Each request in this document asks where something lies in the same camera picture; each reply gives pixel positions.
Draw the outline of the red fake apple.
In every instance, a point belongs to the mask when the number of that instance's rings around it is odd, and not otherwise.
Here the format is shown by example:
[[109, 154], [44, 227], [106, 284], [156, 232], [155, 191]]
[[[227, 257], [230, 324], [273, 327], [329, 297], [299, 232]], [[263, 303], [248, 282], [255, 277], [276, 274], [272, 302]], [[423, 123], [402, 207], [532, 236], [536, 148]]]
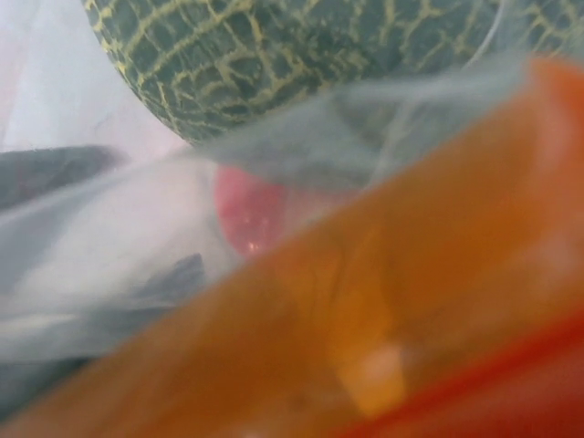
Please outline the red fake apple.
[[237, 254], [254, 256], [316, 211], [318, 195], [220, 167], [214, 203], [224, 237]]

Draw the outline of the clear zip top bag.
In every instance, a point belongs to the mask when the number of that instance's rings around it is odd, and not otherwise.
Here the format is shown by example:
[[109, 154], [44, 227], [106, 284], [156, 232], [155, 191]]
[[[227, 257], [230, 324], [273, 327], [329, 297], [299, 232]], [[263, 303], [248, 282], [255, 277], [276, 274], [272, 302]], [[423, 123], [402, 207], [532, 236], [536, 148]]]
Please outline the clear zip top bag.
[[[1, 218], [1, 392], [82, 368], [4, 437], [583, 434], [583, 365], [524, 372], [450, 422], [433, 385], [583, 319], [583, 46], [340, 84]], [[229, 245], [215, 174], [318, 195]]]

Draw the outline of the green netted fake melon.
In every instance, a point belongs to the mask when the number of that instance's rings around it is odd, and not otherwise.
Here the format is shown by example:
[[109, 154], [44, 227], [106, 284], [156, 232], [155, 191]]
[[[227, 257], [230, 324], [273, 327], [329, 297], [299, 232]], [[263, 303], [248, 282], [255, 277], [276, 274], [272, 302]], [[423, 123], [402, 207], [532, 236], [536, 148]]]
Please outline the green netted fake melon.
[[83, 3], [112, 66], [190, 143], [331, 87], [583, 46], [580, 1]]

